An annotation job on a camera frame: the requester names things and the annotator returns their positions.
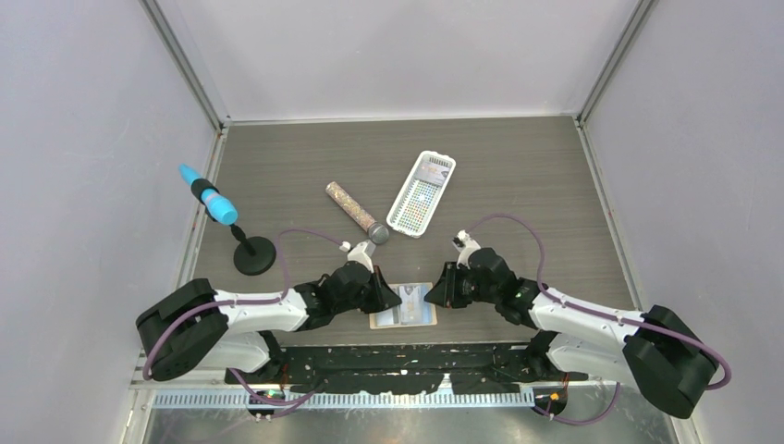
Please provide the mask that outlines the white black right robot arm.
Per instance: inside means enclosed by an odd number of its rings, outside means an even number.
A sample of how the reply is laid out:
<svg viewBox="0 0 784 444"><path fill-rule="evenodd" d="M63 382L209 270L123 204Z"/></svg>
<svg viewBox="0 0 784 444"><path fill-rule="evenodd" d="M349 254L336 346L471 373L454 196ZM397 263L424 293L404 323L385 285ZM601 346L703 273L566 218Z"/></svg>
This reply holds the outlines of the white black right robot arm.
<svg viewBox="0 0 784 444"><path fill-rule="evenodd" d="M517 277L492 248L447 262L424 298L451 309L490 303L511 324L536 330L527 356L534 376L600 376L637 389L659 411L680 419L692 415L719 368L667 307L624 311L578 300Z"/></svg>

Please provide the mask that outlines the silver VIP credit card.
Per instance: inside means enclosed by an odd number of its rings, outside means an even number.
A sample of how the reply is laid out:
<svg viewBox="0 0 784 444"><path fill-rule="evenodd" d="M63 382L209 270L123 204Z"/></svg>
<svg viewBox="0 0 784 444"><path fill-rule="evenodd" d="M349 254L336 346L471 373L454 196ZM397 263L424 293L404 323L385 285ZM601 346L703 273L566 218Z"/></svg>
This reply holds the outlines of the silver VIP credit card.
<svg viewBox="0 0 784 444"><path fill-rule="evenodd" d="M436 172L437 170L440 171L450 171L452 169L453 163L446 158L437 157L429 155L425 158L425 167L426 171Z"/></svg>

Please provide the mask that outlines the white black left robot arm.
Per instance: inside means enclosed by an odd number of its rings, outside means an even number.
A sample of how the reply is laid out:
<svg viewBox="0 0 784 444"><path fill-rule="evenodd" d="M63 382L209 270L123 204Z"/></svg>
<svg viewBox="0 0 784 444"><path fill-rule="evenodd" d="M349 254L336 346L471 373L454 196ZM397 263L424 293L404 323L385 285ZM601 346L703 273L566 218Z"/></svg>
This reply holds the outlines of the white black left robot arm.
<svg viewBox="0 0 784 444"><path fill-rule="evenodd" d="M314 330L348 311L375 314L401 303L378 266L356 261L281 293L216 290L195 278L138 316L142 377L163 382L199 367L226 367L271 383L284 368L271 332Z"/></svg>

